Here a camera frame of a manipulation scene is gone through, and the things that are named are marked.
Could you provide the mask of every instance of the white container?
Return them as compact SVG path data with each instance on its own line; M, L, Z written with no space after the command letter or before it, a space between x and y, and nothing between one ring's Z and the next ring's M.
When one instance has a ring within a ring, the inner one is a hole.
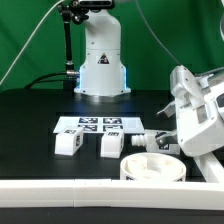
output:
M127 156L120 164L121 180L149 182L185 181L186 166L180 160L159 153L138 153Z

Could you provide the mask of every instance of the cable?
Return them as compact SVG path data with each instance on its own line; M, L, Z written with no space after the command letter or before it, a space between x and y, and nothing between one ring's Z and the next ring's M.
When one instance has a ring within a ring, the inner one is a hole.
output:
M55 77L55 76L60 76L60 75L66 75L66 72L58 72L58 73L51 73L51 74L48 74L48 75L43 75L43 76L35 79L34 81L32 81L30 84L26 85L24 87L24 89L30 89L33 85L35 85L36 83L39 83L43 79L50 78L50 77Z
M63 82L64 80L63 79L53 79L53 80L43 80L43 81L38 81L38 82L35 82L33 83L30 88L35 85L35 84L38 84L38 83L46 83L46 82Z
M224 67L220 67L220 68L216 68L207 72L203 72L203 73L199 73L199 74L195 74L196 77L202 77L202 76L206 76L206 75L210 75L216 72L220 72L220 71L224 71Z
M1 79L0 81L0 86L2 85L2 83L4 82L4 80L7 78L7 76L9 75L9 73L11 72L11 70L13 69L14 65L16 64L16 62L18 61L18 59L20 58L20 56L22 55L22 53L24 52L24 50L26 49L26 47L28 46L28 44L30 43L30 41L32 40L32 38L34 37L34 35L36 34L37 30L40 28L40 26L42 25L42 23L44 22L44 20L47 18L47 16L53 11L53 9L60 3L64 2L65 0L60 0L58 1L56 4L54 4L49 10L48 12L45 14L45 16L41 19L41 21L38 23L38 25L36 26L36 28L34 29L34 31L32 32L32 34L30 35L30 37L28 38L27 42L25 43L25 45L23 46L23 48L21 49L21 51L19 52L19 54L17 55L17 57L15 58L15 60L13 61L13 63L11 64L11 66L9 67L8 71L6 72L6 74L4 75L4 77Z
M152 34L152 36L155 38L155 40L158 42L158 44L160 45L160 47L162 47L168 54L169 56L178 64L178 65L181 65L181 63L173 56L173 54L163 45L163 43L159 40L159 38L156 36L156 34L154 33L154 31L152 30L152 28L150 27L149 23L147 22L143 12L142 12L142 9L139 5L139 2L138 0L135 0L136 2L136 6L137 6L137 9L139 11L139 14L142 18L142 20L144 21L145 25L147 26L149 32Z

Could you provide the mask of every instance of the black tabletop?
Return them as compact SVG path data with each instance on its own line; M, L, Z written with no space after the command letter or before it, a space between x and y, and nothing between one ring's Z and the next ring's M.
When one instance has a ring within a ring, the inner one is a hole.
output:
M74 156L54 154L53 130L60 116L140 117L145 129L173 130L175 117L160 120L156 112L172 97L168 91L133 91L130 99L95 104L62 90L15 89L0 94L0 179L119 179L120 161L145 152L125 135L120 159L100 157L102 134L85 134ZM189 180L203 178L191 158L180 155ZM1 209L0 223L221 223L222 211L135 208Z
M119 179L120 160L146 151L132 147L130 135L120 159L100 157L102 134L85 134L74 156L54 154L53 130L60 116L140 117L144 128L172 129L175 119L161 121L156 112L170 101L167 91L136 91L129 100L90 103L61 90L10 90L0 94L0 178Z

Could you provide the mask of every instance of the white cube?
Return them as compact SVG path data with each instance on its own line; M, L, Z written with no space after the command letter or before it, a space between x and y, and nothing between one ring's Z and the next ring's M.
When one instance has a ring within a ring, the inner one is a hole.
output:
M101 157L119 158L124 147L124 130L108 129L101 140Z
M56 135L55 154L72 156L83 144L83 127L66 127Z

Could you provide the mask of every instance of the green backdrop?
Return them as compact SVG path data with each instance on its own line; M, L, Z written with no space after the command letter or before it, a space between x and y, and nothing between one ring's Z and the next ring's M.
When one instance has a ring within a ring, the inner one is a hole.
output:
M1 0L0 78L48 9L56 0ZM175 57L192 72L224 66L224 42L220 0L139 0L154 32ZM149 34L135 2L118 3L110 13L122 26L122 63L127 67L127 85L132 89L169 89L175 66ZM71 25L76 68L85 59L84 25ZM64 33L55 9L41 26L0 91L22 88L35 78L64 70ZM35 88L62 88L61 83Z

